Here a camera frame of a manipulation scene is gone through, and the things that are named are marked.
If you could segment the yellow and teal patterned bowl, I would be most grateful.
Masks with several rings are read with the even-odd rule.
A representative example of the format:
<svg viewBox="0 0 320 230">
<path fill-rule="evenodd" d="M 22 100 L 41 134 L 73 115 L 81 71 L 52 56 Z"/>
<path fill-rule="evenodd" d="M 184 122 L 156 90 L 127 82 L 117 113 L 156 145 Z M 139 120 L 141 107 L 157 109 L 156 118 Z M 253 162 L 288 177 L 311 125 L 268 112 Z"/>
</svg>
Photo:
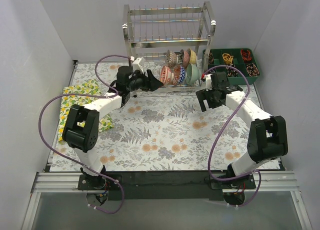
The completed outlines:
<svg viewBox="0 0 320 230">
<path fill-rule="evenodd" d="M 189 55 L 189 63 L 195 65 L 197 63 L 197 55 L 195 51 L 191 48 L 188 48 L 187 53 Z"/>
</svg>

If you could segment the orange floral patterned bowl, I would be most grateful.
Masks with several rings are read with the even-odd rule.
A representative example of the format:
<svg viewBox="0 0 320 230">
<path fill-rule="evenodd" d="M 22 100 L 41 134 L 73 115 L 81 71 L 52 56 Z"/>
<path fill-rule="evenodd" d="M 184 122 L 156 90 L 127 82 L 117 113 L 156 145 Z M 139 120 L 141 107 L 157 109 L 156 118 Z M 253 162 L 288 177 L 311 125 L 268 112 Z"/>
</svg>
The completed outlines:
<svg viewBox="0 0 320 230">
<path fill-rule="evenodd" d="M 159 80 L 164 86 L 172 84 L 174 80 L 174 73 L 168 66 L 163 66 L 160 72 Z"/>
</svg>

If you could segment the black leaf patterned bowl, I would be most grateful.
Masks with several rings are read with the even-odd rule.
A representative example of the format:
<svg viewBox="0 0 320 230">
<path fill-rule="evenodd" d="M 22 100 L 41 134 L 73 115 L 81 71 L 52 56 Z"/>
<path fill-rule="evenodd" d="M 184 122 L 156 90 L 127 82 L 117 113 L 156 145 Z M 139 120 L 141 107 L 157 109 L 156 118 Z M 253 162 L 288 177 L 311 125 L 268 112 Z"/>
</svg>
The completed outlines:
<svg viewBox="0 0 320 230">
<path fill-rule="evenodd" d="M 178 64 L 186 68 L 190 62 L 190 55 L 188 51 L 181 49 L 178 53 Z"/>
</svg>

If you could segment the mint green bowl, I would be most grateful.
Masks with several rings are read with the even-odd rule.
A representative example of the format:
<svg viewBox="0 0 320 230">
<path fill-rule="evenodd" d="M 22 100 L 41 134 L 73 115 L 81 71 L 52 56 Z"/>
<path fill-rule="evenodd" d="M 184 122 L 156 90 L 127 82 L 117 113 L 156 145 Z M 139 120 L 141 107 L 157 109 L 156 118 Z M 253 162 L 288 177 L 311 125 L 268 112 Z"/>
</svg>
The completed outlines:
<svg viewBox="0 0 320 230">
<path fill-rule="evenodd" d="M 195 64 L 188 64 L 186 68 L 186 84 L 194 84 L 198 79 L 200 79 L 201 75 L 199 68 Z"/>
</svg>

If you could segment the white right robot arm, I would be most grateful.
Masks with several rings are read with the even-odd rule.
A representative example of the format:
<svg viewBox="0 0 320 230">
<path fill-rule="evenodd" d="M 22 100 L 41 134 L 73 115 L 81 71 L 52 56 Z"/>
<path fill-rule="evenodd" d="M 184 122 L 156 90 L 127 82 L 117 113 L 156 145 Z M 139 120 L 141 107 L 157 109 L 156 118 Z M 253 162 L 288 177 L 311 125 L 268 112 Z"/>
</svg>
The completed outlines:
<svg viewBox="0 0 320 230">
<path fill-rule="evenodd" d="M 288 139 L 286 121 L 282 116 L 272 116 L 248 98 L 238 85 L 231 85 L 225 72 L 202 75 L 204 88 L 196 92 L 201 110 L 222 105 L 233 110 L 249 128 L 247 151 L 228 166 L 225 176 L 211 178 L 227 182 L 231 188 L 239 188 L 245 177 L 263 164 L 287 155 Z"/>
</svg>

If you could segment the orange geometric patterned bowl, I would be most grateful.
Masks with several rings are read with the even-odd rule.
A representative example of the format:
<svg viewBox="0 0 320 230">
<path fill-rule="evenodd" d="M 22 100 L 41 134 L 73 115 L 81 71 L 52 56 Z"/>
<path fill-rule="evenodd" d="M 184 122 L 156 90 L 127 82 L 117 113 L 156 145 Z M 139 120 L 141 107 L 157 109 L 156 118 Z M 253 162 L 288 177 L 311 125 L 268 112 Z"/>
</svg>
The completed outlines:
<svg viewBox="0 0 320 230">
<path fill-rule="evenodd" d="M 184 67 L 179 64 L 176 65 L 173 69 L 173 73 L 174 73 L 173 84 L 174 85 L 182 84 L 186 78 L 186 70 L 184 69 Z"/>
</svg>

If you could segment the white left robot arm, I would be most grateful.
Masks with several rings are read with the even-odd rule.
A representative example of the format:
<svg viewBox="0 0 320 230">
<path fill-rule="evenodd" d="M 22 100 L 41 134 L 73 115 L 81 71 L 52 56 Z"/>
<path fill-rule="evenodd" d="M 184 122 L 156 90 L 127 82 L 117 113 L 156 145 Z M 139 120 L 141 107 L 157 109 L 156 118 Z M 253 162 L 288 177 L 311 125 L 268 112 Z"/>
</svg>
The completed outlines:
<svg viewBox="0 0 320 230">
<path fill-rule="evenodd" d="M 62 139 L 77 154 L 85 181 L 94 189 L 103 189 L 107 182 L 106 177 L 101 174 L 106 169 L 95 150 L 100 120 L 111 111 L 123 107 L 130 99 L 131 92 L 153 92 L 163 85 L 163 81 L 158 80 L 149 69 L 143 73 L 141 70 L 134 70 L 132 66 L 121 66 L 116 80 L 111 83 L 114 89 L 109 89 L 104 96 L 89 104 L 71 106 Z"/>
</svg>

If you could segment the small purple patterned bowl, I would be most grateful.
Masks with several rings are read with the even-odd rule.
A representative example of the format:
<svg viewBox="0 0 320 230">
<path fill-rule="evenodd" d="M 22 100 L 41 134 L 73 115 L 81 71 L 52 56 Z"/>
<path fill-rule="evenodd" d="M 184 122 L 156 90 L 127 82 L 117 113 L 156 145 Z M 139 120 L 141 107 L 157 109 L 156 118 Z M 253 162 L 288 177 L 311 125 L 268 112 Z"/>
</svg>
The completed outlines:
<svg viewBox="0 0 320 230">
<path fill-rule="evenodd" d="M 175 52 L 167 50 L 165 57 L 165 64 L 170 69 L 173 69 L 178 64 L 178 56 Z"/>
</svg>

